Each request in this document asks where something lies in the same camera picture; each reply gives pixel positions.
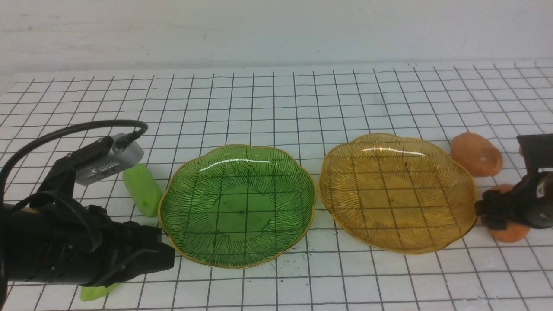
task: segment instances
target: white wall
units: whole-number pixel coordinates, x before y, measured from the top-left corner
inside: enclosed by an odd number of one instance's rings
[[[0,0],[0,72],[553,57],[553,0]]]

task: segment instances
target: gold rim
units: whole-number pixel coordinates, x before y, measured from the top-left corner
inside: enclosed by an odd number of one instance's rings
[[[429,141],[425,141],[424,139],[420,139],[420,138],[415,138],[415,137],[400,137],[400,136],[397,136],[397,135],[393,135],[393,134],[389,134],[389,133],[370,133],[370,134],[365,134],[365,135],[361,135],[359,137],[357,137],[356,139],[350,141],[350,142],[347,142],[347,143],[343,143],[343,144],[339,144],[337,146],[335,146],[334,148],[332,148],[328,153],[327,155],[325,156],[325,158],[323,159],[322,161],[322,166],[321,166],[321,174],[319,175],[322,176],[324,171],[325,171],[325,164],[328,160],[328,155],[332,153],[332,151],[334,151],[334,149],[340,147],[340,146],[345,146],[345,145],[348,145],[348,144],[352,144],[354,143],[355,141],[361,139],[361,138],[364,138],[364,137],[368,137],[368,136],[372,136],[372,135],[385,135],[385,136],[389,136],[389,137],[394,137],[394,138],[400,138],[400,139],[414,139],[416,141],[420,141],[422,143],[426,143],[426,144],[431,144],[432,146],[436,147],[436,149],[438,150],[438,152],[442,153],[443,155],[447,156],[447,158],[456,166],[460,167],[462,169],[463,172],[465,172],[469,177],[470,177],[470,181],[472,183],[472,188],[473,188],[473,201],[476,202],[476,199],[477,199],[477,189],[476,189],[476,184],[474,183],[474,178],[472,177],[472,175],[467,171],[467,169],[465,169],[462,165],[460,165],[459,163],[457,163],[455,160],[453,160],[451,158],[451,156],[449,154],[447,154],[442,148],[436,146],[435,144],[429,142]],[[381,249],[384,249],[384,250],[388,250],[388,251],[393,251],[393,252],[398,252],[398,253],[404,253],[404,254],[413,254],[413,255],[419,255],[421,254],[420,252],[409,252],[409,251],[398,251],[398,250],[395,250],[395,249],[389,249],[389,248],[386,248],[385,246],[379,246],[379,245],[375,245],[373,243],[369,243],[368,241],[365,241],[365,240],[362,240],[361,238],[357,237],[356,234],[353,233],[353,231],[351,231],[347,226],[345,226],[338,218],[335,217],[334,213],[330,212],[330,210],[328,209],[328,206],[327,206],[327,202],[325,202],[325,198],[321,195],[322,191],[321,191],[321,182],[320,182],[320,178],[319,178],[319,182],[318,182],[318,185],[317,185],[317,192],[319,192],[319,196],[321,197],[321,202],[322,204],[325,206],[326,210],[328,211],[328,213],[332,216],[332,218],[336,221],[337,224],[340,225],[340,227],[342,227],[342,229],[344,229],[344,231],[346,231],[347,233],[349,233],[349,235],[351,235],[352,237],[354,237],[356,240],[358,241],[361,241],[365,244],[368,244],[370,245],[371,247],[377,247],[377,248],[381,248]],[[444,247],[436,250],[436,251],[439,251],[439,250],[443,250],[444,248],[446,248],[447,246],[451,245],[453,242],[463,238],[465,235],[467,235],[467,233],[469,233],[472,228],[474,228],[474,225],[476,224],[476,221],[478,219],[478,216],[476,215],[476,211],[475,211],[475,214],[474,214],[474,221],[472,222],[472,225],[471,227],[464,233],[462,233],[462,235],[449,242],[447,245],[445,245]]]
[[[212,264],[209,264],[209,263],[205,263],[205,262],[201,262],[199,260],[196,260],[186,254],[184,254],[174,243],[173,243],[173,239],[171,239],[171,236],[167,233],[166,229],[165,229],[165,226],[163,225],[163,221],[161,220],[161,204],[163,203],[163,200],[165,199],[165,196],[167,195],[167,193],[169,192],[169,189],[171,188],[171,184],[173,183],[173,179],[175,178],[176,174],[186,165],[192,163],[193,161],[195,160],[198,160],[198,159],[201,159],[201,158],[204,158],[204,157],[207,157],[210,153],[214,152],[215,150],[218,150],[220,148],[224,148],[224,147],[230,147],[230,146],[244,146],[244,147],[248,147],[248,148],[252,148],[252,149],[255,149],[255,148],[259,148],[259,149],[274,149],[274,150],[278,150],[284,154],[286,154],[288,157],[290,157],[290,159],[292,159],[294,161],[294,163],[296,164],[296,166],[298,168],[300,168],[301,170],[303,170],[307,176],[309,176],[309,179],[311,180],[311,185],[313,186],[313,205],[311,207],[311,219],[309,220],[309,224],[307,225],[307,227],[305,227],[305,230],[304,230],[304,233],[301,234],[301,236],[294,242],[290,245],[290,247],[282,250],[281,252],[277,253],[275,256],[265,260],[265,261],[262,261],[262,262],[259,262],[259,263],[256,263],[256,264],[253,264],[253,265],[247,265],[247,266],[238,266],[238,267],[228,267],[228,266],[220,266],[220,265],[212,265]],[[210,267],[218,267],[218,268],[226,268],[226,269],[245,269],[245,268],[251,268],[251,267],[256,267],[256,266],[260,266],[264,263],[267,263],[275,258],[277,258],[278,256],[282,255],[284,252],[288,251],[289,249],[291,249],[292,247],[294,247],[294,245],[296,245],[299,241],[301,241],[301,239],[304,238],[304,236],[307,234],[307,232],[309,231],[309,228],[311,228],[311,225],[313,224],[313,219],[315,218],[315,205],[317,203],[317,186],[315,184],[315,180],[313,178],[313,176],[311,176],[311,174],[305,169],[303,168],[295,159],[294,157],[292,157],[288,152],[286,151],[283,151],[281,149],[278,149],[278,148],[275,148],[275,147],[271,147],[271,146],[250,146],[250,145],[247,145],[247,144],[228,144],[228,145],[224,145],[224,146],[220,146],[220,147],[217,147],[215,149],[213,149],[212,151],[209,151],[208,153],[200,156],[200,157],[197,157],[197,158],[194,158],[186,163],[184,163],[183,165],[180,166],[180,168],[178,170],[175,171],[175,173],[173,174],[173,176],[171,176],[171,179],[169,180],[169,184],[167,185],[167,188],[165,189],[165,192],[163,193],[163,196],[161,197],[161,200],[159,201],[159,205],[158,205],[158,221],[159,221],[159,225],[161,227],[161,229],[163,230],[163,233],[165,233],[165,235],[167,236],[167,238],[169,238],[169,243],[171,243],[171,246],[175,249],[175,251],[177,251],[177,253],[179,253],[181,256],[185,257],[186,259],[190,260],[190,261],[193,261],[193,262],[197,262],[201,265],[204,265],[204,266],[210,266]]]

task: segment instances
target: amber glass plate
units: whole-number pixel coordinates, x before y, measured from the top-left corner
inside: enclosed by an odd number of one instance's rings
[[[417,138],[377,133],[337,146],[323,161],[319,191],[344,230],[396,252],[440,250],[476,222],[471,175]]]
[[[227,145],[184,164],[159,205],[159,222],[183,256],[245,268],[291,248],[313,220],[311,175],[272,147]]]

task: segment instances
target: plate rim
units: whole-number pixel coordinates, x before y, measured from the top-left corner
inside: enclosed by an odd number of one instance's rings
[[[173,183],[173,180],[175,178],[175,176],[177,175],[177,173],[183,168],[185,167],[186,165],[198,160],[198,159],[201,159],[201,158],[204,158],[204,157],[207,157],[209,156],[212,152],[218,150],[218,149],[224,149],[226,147],[232,147],[232,146],[240,146],[240,147],[246,147],[246,148],[249,148],[249,149],[274,149],[274,150],[277,150],[279,152],[282,152],[284,153],[286,156],[288,156],[293,162],[294,164],[296,165],[296,167],[300,168],[301,170],[304,171],[305,174],[307,174],[307,176],[309,176],[309,179],[311,180],[311,185],[312,185],[312,188],[313,188],[313,204],[311,206],[311,219],[309,220],[309,223],[307,224],[307,226],[305,227],[305,230],[304,232],[300,235],[300,237],[294,241],[293,243],[290,244],[289,247],[283,249],[282,251],[278,252],[276,255],[274,255],[273,257],[269,258],[269,259],[266,259],[262,262],[258,262],[258,263],[255,263],[253,265],[245,265],[245,266],[224,266],[224,265],[213,265],[213,264],[210,264],[210,263],[207,263],[207,262],[202,262],[202,261],[199,261],[197,259],[194,259],[186,254],[184,254],[176,245],[175,243],[173,242],[173,239],[171,238],[171,236],[167,233],[166,229],[165,229],[165,225],[163,224],[163,220],[161,219],[161,205],[163,204],[163,201],[165,200],[165,196],[167,195],[167,193],[169,193],[169,189],[171,188],[171,185]],[[219,146],[211,151],[209,151],[208,153],[204,154],[204,155],[201,155],[199,157],[196,157],[186,163],[184,163],[183,165],[181,165],[176,171],[175,173],[173,173],[173,175],[171,176],[171,178],[169,179],[169,183],[167,183],[167,188],[165,189],[165,192],[163,192],[163,195],[161,196],[161,200],[159,200],[159,204],[158,204],[158,221],[159,221],[159,226],[161,227],[161,229],[163,230],[163,233],[167,236],[168,240],[169,240],[169,243],[171,244],[171,246],[175,249],[175,251],[177,251],[178,254],[180,254],[181,256],[183,256],[184,258],[192,261],[192,262],[197,262],[201,265],[204,265],[204,266],[209,266],[209,267],[218,267],[218,268],[225,268],[225,269],[245,269],[245,268],[251,268],[251,267],[255,267],[255,266],[260,266],[260,265],[263,265],[264,263],[267,263],[267,262],[270,262],[271,260],[277,258],[278,256],[282,255],[284,252],[290,250],[292,247],[294,247],[294,245],[296,245],[299,241],[301,241],[301,239],[303,239],[305,237],[305,235],[307,234],[307,232],[309,231],[309,229],[311,228],[311,225],[313,224],[313,220],[315,218],[315,205],[317,204],[317,198],[318,198],[318,192],[319,192],[319,189],[315,183],[315,179],[313,178],[313,176],[304,168],[302,167],[297,161],[296,159],[294,159],[294,157],[292,157],[288,152],[282,150],[282,149],[279,149],[279,148],[275,148],[275,147],[272,147],[272,146],[250,146],[248,144],[227,144],[227,145],[224,145],[224,146]]]

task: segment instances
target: green object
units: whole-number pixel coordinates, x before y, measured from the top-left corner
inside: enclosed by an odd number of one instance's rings
[[[159,222],[184,257],[245,268],[297,243],[311,225],[315,198],[313,178],[287,153],[227,145],[175,173]]]
[[[103,297],[109,292],[111,292],[114,288],[119,285],[118,283],[112,284],[108,287],[105,286],[98,286],[98,287],[84,287],[81,286],[81,301],[92,301],[96,300],[100,297]]]
[[[123,171],[123,182],[138,210],[147,217],[156,217],[162,193],[148,167],[137,164]]]

